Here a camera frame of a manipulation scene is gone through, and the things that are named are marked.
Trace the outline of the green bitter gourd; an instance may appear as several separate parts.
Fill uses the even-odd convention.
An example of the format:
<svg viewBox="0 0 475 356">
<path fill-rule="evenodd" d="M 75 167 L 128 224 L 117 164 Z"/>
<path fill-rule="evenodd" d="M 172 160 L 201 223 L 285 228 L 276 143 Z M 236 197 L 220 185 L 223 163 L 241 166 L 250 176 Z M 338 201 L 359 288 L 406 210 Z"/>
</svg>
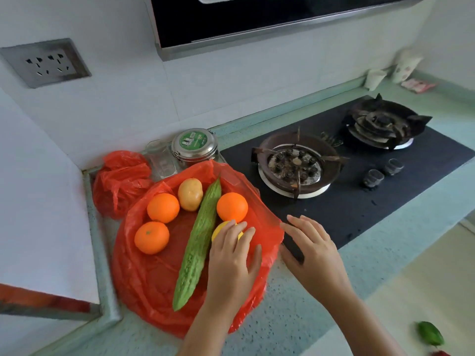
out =
<svg viewBox="0 0 475 356">
<path fill-rule="evenodd" d="M 220 177 L 217 177 L 206 190 L 189 236 L 174 291 L 173 311 L 179 311 L 186 305 L 199 282 L 217 219 L 217 202 L 221 195 Z"/>
</svg>

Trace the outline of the person's right forearm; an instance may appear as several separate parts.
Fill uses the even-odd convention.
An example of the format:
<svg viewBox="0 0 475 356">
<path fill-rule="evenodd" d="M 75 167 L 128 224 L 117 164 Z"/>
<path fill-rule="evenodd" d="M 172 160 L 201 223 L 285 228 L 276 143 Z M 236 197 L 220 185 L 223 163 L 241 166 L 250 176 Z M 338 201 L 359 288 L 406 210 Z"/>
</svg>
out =
<svg viewBox="0 0 475 356">
<path fill-rule="evenodd" d="M 353 356 L 407 356 L 354 292 L 331 295 L 323 305 L 341 330 Z"/>
</svg>

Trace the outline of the person's right hand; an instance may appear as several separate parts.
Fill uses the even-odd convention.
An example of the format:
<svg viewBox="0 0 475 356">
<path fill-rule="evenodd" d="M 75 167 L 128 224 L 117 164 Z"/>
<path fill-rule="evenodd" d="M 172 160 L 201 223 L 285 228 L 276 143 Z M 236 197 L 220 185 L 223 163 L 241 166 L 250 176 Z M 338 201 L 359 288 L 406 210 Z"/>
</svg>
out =
<svg viewBox="0 0 475 356">
<path fill-rule="evenodd" d="M 289 222 L 280 227 L 303 254 L 304 274 L 293 275 L 311 296 L 323 305 L 331 295 L 354 292 L 337 247 L 322 226 L 321 241 L 310 241 Z"/>
</svg>

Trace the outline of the metal tin with green label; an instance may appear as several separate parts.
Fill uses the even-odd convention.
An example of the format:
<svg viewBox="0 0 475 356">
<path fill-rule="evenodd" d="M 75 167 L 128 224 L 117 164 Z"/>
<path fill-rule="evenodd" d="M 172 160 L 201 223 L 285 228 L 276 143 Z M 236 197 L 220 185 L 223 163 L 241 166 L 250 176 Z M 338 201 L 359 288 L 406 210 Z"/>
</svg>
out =
<svg viewBox="0 0 475 356">
<path fill-rule="evenodd" d="M 171 142 L 171 153 L 181 168 L 218 158 L 218 140 L 207 129 L 193 128 L 182 131 Z"/>
</svg>

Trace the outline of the rusty gas burner with grate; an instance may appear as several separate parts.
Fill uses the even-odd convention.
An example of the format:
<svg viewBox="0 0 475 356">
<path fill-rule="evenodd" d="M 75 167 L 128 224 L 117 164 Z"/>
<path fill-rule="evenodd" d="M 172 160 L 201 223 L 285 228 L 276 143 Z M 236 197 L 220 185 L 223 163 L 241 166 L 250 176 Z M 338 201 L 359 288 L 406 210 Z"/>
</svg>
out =
<svg viewBox="0 0 475 356">
<path fill-rule="evenodd" d="M 267 137 L 252 148 L 251 161 L 270 189 L 297 200 L 323 194 L 349 158 L 339 155 L 326 139 L 302 133 L 298 127 Z"/>
</svg>

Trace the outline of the orange fruit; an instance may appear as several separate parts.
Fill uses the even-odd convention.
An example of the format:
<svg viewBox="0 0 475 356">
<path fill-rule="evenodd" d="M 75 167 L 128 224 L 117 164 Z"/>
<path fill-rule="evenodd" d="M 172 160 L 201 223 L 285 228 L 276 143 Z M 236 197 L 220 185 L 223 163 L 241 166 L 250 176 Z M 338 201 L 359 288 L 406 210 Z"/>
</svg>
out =
<svg viewBox="0 0 475 356">
<path fill-rule="evenodd" d="M 240 223 L 244 220 L 248 212 L 248 203 L 241 194 L 229 192 L 217 202 L 217 215 L 222 221 L 234 220 Z"/>
<path fill-rule="evenodd" d="M 161 252 L 169 243 L 169 229 L 162 222 L 147 222 L 135 233 L 134 244 L 146 255 Z"/>
<path fill-rule="evenodd" d="M 160 193 L 151 199 L 146 211 L 152 221 L 167 224 L 178 216 L 180 209 L 177 197 L 168 193 Z"/>
</svg>

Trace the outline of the black range hood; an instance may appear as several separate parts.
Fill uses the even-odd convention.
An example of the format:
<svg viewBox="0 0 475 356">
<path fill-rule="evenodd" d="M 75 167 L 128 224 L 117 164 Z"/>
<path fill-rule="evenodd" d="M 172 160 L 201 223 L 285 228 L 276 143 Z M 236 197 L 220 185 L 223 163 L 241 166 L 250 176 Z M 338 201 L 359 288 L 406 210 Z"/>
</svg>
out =
<svg viewBox="0 0 475 356">
<path fill-rule="evenodd" d="M 162 61 L 171 61 L 423 0 L 144 0 Z"/>
</svg>

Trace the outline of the yellow potato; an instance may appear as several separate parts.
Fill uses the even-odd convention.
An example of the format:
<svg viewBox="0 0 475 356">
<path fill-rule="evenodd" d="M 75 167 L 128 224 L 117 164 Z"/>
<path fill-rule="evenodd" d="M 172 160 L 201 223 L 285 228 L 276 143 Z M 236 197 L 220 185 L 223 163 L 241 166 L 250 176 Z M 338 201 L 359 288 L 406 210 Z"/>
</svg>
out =
<svg viewBox="0 0 475 356">
<path fill-rule="evenodd" d="M 178 190 L 178 200 L 182 209 L 196 211 L 203 199 L 202 183 L 197 178 L 184 180 Z"/>
</svg>

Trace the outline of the plain white cup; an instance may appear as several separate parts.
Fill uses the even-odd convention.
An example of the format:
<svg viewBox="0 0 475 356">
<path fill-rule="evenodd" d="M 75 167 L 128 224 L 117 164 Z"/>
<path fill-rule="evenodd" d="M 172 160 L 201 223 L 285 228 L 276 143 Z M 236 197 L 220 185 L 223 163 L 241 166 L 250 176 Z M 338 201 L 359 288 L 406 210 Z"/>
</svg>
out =
<svg viewBox="0 0 475 356">
<path fill-rule="evenodd" d="M 367 72 L 363 87 L 368 91 L 374 91 L 386 76 L 387 71 L 385 70 L 371 69 Z"/>
</svg>

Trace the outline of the crumpled red plastic bag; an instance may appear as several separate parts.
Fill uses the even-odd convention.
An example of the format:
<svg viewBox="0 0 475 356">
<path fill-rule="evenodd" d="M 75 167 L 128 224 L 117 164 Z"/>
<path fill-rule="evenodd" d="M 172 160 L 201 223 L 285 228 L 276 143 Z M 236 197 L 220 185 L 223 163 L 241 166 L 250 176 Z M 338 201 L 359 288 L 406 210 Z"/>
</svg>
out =
<svg viewBox="0 0 475 356">
<path fill-rule="evenodd" d="M 96 209 L 105 217 L 122 219 L 154 184 L 151 173 L 147 159 L 140 153 L 118 150 L 107 154 L 93 185 Z"/>
</svg>

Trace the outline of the clear glass jar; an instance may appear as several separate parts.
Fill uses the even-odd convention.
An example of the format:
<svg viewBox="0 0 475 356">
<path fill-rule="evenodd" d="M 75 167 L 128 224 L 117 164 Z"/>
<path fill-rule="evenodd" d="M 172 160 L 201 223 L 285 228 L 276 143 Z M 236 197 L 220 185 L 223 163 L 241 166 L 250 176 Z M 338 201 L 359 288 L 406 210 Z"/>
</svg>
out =
<svg viewBox="0 0 475 356">
<path fill-rule="evenodd" d="M 178 173 L 168 143 L 160 139 L 149 142 L 145 155 L 151 163 L 154 179 L 162 180 Z"/>
</svg>

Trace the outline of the grey stove knob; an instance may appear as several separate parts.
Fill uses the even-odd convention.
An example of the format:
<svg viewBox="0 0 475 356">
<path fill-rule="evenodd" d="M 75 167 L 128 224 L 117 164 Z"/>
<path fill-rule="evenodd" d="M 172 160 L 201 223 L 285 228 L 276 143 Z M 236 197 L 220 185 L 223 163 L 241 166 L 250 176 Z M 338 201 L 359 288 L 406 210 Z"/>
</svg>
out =
<svg viewBox="0 0 475 356">
<path fill-rule="evenodd" d="M 384 174 L 377 169 L 370 169 L 363 178 L 363 185 L 368 189 L 374 189 L 384 180 Z"/>
<path fill-rule="evenodd" d="M 400 173 L 404 168 L 404 164 L 395 159 L 395 158 L 392 158 L 392 159 L 389 159 L 384 167 L 383 167 L 383 172 L 384 174 L 388 175 L 388 176 L 394 176 L 398 173 Z"/>
</svg>

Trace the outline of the person's left forearm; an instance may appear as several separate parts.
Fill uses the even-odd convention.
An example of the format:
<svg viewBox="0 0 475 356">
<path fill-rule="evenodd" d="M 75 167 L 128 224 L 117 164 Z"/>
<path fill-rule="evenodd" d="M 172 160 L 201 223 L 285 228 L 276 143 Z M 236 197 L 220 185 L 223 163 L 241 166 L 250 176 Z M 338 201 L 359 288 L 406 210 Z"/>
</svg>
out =
<svg viewBox="0 0 475 356">
<path fill-rule="evenodd" d="M 206 301 L 195 317 L 176 356 L 220 356 L 240 306 Z"/>
</svg>

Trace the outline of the large red plastic bag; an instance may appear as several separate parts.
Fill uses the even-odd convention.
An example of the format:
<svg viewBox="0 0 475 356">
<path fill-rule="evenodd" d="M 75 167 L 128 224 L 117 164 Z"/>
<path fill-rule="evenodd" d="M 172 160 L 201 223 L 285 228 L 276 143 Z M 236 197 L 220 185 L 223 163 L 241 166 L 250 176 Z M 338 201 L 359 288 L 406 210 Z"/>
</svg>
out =
<svg viewBox="0 0 475 356">
<path fill-rule="evenodd" d="M 229 328 L 229 333 L 233 333 L 263 300 L 266 281 L 284 232 L 280 228 L 281 220 L 264 205 L 257 189 L 242 173 L 225 163 L 198 163 L 155 183 L 135 201 L 124 216 L 116 236 L 112 256 L 114 286 L 122 302 L 143 320 L 174 336 L 183 338 L 186 335 L 207 293 L 211 234 L 219 221 L 215 203 L 209 203 L 202 213 L 206 216 L 206 228 L 209 232 L 197 237 L 201 242 L 189 242 L 199 212 L 184 210 L 166 225 L 169 241 L 162 251 L 146 255 L 137 248 L 134 238 L 139 228 L 151 221 L 146 209 L 153 197 L 160 194 L 177 196 L 179 186 L 189 178 L 198 179 L 204 192 L 219 179 L 221 186 L 215 187 L 216 195 L 230 192 L 242 195 L 248 204 L 248 212 L 243 221 L 247 222 L 248 227 L 256 229 L 250 242 L 247 265 L 252 262 L 255 247 L 262 247 L 258 276 Z M 175 288 L 187 245 L 190 245 L 189 250 L 198 253 L 198 261 L 186 265 L 185 273 L 192 275 L 191 286 L 185 293 L 189 298 L 182 308 L 175 310 L 172 306 Z"/>
</svg>

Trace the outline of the green pepper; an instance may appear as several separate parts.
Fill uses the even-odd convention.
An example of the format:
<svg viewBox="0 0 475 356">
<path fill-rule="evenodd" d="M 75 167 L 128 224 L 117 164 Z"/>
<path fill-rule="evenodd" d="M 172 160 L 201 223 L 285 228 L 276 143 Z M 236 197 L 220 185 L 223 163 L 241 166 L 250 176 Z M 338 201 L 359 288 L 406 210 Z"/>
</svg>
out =
<svg viewBox="0 0 475 356">
<path fill-rule="evenodd" d="M 438 328 L 428 321 L 416 323 L 416 331 L 421 341 L 432 347 L 440 347 L 445 344 L 445 339 Z"/>
</svg>

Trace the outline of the pink packet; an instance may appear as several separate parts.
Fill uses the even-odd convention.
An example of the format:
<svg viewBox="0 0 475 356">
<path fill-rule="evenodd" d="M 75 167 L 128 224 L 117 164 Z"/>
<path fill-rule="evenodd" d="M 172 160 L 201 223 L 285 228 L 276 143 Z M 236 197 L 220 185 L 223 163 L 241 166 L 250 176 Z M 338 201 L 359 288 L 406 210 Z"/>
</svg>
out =
<svg viewBox="0 0 475 356">
<path fill-rule="evenodd" d="M 401 86 L 415 94 L 421 94 L 437 86 L 437 83 L 430 83 L 425 80 L 409 78 L 401 83 Z"/>
</svg>

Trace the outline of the person's left hand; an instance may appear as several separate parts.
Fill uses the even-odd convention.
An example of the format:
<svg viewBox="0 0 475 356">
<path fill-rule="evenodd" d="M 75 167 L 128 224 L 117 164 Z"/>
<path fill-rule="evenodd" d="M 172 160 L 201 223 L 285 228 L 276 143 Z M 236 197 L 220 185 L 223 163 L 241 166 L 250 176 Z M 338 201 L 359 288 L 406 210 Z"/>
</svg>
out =
<svg viewBox="0 0 475 356">
<path fill-rule="evenodd" d="M 237 239 L 234 250 L 219 250 L 219 235 L 211 244 L 205 302 L 232 303 L 241 307 L 253 287 L 255 281 L 249 280 L 247 257 L 256 230 L 247 228 L 246 221 L 237 223 L 235 230 L 237 236 L 241 231 L 243 236 Z"/>
</svg>

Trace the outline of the black gas burner with grate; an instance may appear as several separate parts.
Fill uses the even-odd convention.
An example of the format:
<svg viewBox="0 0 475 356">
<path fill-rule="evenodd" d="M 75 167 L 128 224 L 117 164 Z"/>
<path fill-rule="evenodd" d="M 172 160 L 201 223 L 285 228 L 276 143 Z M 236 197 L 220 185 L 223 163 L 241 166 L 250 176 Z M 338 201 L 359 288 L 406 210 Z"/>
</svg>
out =
<svg viewBox="0 0 475 356">
<path fill-rule="evenodd" d="M 363 98 L 354 104 L 342 125 L 351 136 L 368 146 L 398 150 L 411 146 L 432 119 L 399 103 L 384 100 L 378 94 L 376 98 Z"/>
</svg>

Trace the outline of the black glass gas cooktop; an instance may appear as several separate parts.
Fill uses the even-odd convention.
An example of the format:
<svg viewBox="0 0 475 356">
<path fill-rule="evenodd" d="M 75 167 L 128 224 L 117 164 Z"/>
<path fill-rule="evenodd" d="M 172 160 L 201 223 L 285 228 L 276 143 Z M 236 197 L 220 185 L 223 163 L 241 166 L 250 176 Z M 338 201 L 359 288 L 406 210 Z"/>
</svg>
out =
<svg viewBox="0 0 475 356">
<path fill-rule="evenodd" d="M 474 150 L 435 131 L 428 124 L 405 149 L 378 149 L 358 141 L 349 134 L 342 121 L 354 104 L 370 97 L 361 97 L 239 143 L 223 150 L 222 157 L 258 189 L 264 204 L 279 219 L 285 221 L 287 215 L 306 215 L 319 221 L 337 248 L 341 248 L 475 157 Z M 272 134 L 292 132 L 298 127 L 302 133 L 326 139 L 339 155 L 348 157 L 349 161 L 323 194 L 294 200 L 278 194 L 264 183 L 258 165 L 251 161 L 251 152 Z M 383 167 L 392 158 L 401 161 L 404 168 L 400 173 L 388 176 Z M 362 182 L 370 169 L 377 169 L 385 176 L 374 189 L 366 188 Z"/>
</svg>

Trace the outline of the grey wall socket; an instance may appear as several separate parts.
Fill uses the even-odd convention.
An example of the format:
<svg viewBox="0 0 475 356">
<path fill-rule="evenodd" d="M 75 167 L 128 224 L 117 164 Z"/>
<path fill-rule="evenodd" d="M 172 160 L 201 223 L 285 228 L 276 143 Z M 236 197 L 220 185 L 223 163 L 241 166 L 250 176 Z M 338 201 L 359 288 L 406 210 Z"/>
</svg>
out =
<svg viewBox="0 0 475 356">
<path fill-rule="evenodd" d="M 0 55 L 32 89 L 92 76 L 71 38 L 1 47 Z"/>
</svg>

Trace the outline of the yellow lemon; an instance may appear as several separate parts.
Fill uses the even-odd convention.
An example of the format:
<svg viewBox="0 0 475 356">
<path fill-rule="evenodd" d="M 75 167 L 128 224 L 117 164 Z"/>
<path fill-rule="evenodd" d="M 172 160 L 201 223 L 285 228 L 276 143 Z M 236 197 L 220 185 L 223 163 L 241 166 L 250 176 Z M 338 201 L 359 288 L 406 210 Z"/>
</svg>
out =
<svg viewBox="0 0 475 356">
<path fill-rule="evenodd" d="M 211 236 L 211 242 L 213 243 L 216 239 L 216 237 L 222 233 L 222 229 L 227 227 L 227 225 L 230 223 L 230 221 L 223 221 L 222 223 L 220 223 L 214 230 L 214 232 L 212 233 L 212 236 Z M 243 232 L 241 231 L 238 236 L 237 236 L 237 239 L 239 240 L 242 236 L 243 236 Z"/>
</svg>

